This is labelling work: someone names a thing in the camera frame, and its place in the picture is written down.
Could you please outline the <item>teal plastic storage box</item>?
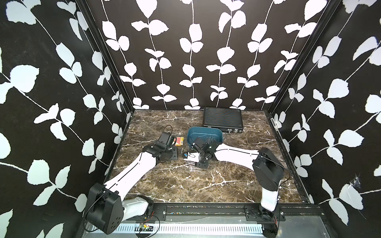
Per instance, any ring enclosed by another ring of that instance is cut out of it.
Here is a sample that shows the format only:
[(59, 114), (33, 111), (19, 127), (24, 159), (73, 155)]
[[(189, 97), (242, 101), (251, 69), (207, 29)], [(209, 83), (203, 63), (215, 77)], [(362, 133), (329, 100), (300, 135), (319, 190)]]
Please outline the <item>teal plastic storage box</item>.
[(206, 127), (191, 127), (187, 133), (187, 144), (191, 148), (193, 143), (198, 139), (210, 142), (221, 142), (223, 143), (223, 133), (220, 129), (216, 128), (206, 128)]

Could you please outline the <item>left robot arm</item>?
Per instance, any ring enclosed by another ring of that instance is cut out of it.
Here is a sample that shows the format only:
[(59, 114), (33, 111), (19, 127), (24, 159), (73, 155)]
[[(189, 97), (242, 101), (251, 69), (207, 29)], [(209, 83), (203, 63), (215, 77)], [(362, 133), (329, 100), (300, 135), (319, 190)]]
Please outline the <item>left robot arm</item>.
[(140, 152), (138, 157), (117, 176), (104, 184), (94, 184), (88, 193), (83, 227), (89, 223), (95, 227), (92, 232), (100, 230), (109, 235), (125, 220), (134, 217), (153, 217), (152, 199), (143, 195), (130, 200), (125, 200), (125, 197), (157, 164), (177, 158), (176, 147), (161, 151), (155, 150), (153, 145), (147, 146), (145, 151)]

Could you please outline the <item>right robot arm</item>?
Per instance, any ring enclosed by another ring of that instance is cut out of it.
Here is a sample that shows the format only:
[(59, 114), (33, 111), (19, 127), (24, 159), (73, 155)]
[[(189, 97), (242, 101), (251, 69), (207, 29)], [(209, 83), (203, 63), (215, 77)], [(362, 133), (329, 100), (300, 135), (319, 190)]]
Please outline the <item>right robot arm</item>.
[(207, 169), (210, 161), (230, 162), (254, 171), (262, 187), (262, 198), (254, 213), (264, 221), (275, 221), (279, 187), (286, 168), (268, 148), (260, 150), (240, 149), (214, 141), (206, 143), (197, 139), (184, 158), (195, 162), (195, 166)]

